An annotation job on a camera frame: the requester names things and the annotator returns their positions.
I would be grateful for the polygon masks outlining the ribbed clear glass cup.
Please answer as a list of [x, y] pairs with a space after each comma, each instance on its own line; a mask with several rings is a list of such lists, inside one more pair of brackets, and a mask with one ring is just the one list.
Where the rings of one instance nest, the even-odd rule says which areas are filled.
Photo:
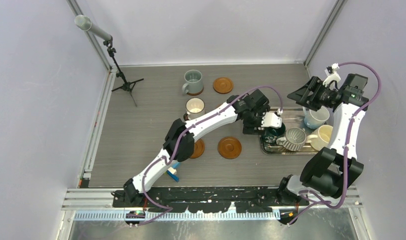
[[205, 102], [201, 98], [190, 98], [185, 104], [185, 113], [191, 113], [191, 120], [197, 119], [206, 113], [205, 106]]

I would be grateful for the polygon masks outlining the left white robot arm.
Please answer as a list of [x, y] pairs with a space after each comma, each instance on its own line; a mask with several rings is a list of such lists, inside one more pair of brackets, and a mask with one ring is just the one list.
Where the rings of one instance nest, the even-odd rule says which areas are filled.
[[189, 159], [195, 142], [206, 134], [236, 121], [245, 127], [260, 128], [269, 111], [269, 99], [258, 88], [232, 95], [219, 107], [192, 120], [176, 119], [170, 126], [156, 157], [123, 185], [124, 201], [132, 207], [144, 202], [144, 195], [173, 164]]

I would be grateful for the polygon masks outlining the dark teal mug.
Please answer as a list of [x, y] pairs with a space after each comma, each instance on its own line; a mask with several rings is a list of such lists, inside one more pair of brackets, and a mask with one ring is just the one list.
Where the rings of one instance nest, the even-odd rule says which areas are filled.
[[286, 126], [284, 123], [279, 128], [267, 127], [261, 136], [262, 143], [269, 146], [275, 146], [278, 138], [281, 138], [286, 133]]

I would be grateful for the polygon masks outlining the ribbed grey cup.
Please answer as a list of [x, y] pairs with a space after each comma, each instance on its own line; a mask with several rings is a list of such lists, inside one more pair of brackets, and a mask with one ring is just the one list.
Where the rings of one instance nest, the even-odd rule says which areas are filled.
[[285, 132], [284, 136], [279, 137], [275, 143], [288, 151], [297, 152], [305, 145], [306, 139], [306, 133], [302, 128], [292, 127]]

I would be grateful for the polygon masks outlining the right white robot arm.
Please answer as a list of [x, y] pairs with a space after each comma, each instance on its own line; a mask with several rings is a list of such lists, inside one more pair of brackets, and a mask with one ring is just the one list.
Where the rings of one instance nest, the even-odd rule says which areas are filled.
[[368, 109], [363, 96], [366, 76], [350, 73], [339, 89], [331, 89], [317, 76], [288, 98], [310, 110], [332, 109], [331, 140], [305, 165], [300, 175], [284, 177], [276, 192], [282, 205], [298, 203], [304, 194], [339, 199], [362, 174], [364, 165], [357, 161], [356, 142], [360, 123]]

